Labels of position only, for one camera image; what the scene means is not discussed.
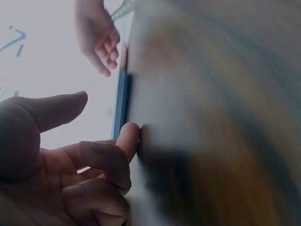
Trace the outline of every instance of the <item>wooden surface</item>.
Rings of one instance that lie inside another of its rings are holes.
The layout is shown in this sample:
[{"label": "wooden surface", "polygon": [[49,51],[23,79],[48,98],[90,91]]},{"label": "wooden surface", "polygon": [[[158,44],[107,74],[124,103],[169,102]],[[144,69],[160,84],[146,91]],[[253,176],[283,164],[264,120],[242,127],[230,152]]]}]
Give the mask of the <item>wooden surface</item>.
[{"label": "wooden surface", "polygon": [[301,224],[301,1],[139,0],[134,226]]}]

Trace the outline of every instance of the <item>window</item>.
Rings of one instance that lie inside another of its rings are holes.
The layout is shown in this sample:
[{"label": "window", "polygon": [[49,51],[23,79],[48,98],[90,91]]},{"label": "window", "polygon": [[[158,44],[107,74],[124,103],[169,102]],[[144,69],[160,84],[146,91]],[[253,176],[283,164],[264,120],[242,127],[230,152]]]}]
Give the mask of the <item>window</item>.
[{"label": "window", "polygon": [[[107,0],[105,6],[112,13],[121,2]],[[0,2],[0,98],[82,90],[89,95],[75,121],[41,135],[44,148],[111,138],[119,69],[105,78],[81,55],[73,30],[73,4],[73,0]],[[133,13],[116,22],[121,42],[128,39],[132,17]]]}]

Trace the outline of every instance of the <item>hand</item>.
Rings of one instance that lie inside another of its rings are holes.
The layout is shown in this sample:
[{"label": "hand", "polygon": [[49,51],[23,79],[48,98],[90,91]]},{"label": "hand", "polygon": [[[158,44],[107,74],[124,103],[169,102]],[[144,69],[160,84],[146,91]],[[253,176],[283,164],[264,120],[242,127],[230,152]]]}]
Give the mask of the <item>hand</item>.
[{"label": "hand", "polygon": [[117,67],[120,36],[103,0],[75,0],[75,31],[81,52],[100,74],[109,77],[108,68]]},{"label": "hand", "polygon": [[[129,166],[139,128],[126,124],[114,141],[40,148],[40,133],[67,124],[87,94],[0,103],[0,225],[120,226],[129,205]],[[77,173],[86,166],[91,168]]]}]

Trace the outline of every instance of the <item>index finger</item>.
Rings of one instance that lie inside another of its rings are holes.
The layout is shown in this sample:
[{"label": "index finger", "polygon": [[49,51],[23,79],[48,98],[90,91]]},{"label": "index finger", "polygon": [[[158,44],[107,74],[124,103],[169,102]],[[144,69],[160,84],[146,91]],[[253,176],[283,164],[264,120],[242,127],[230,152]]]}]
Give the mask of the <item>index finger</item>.
[{"label": "index finger", "polygon": [[119,146],[126,154],[128,163],[131,162],[136,153],[136,146],[139,135],[140,130],[135,123],[128,122],[121,128],[120,135],[116,141],[116,145]]}]

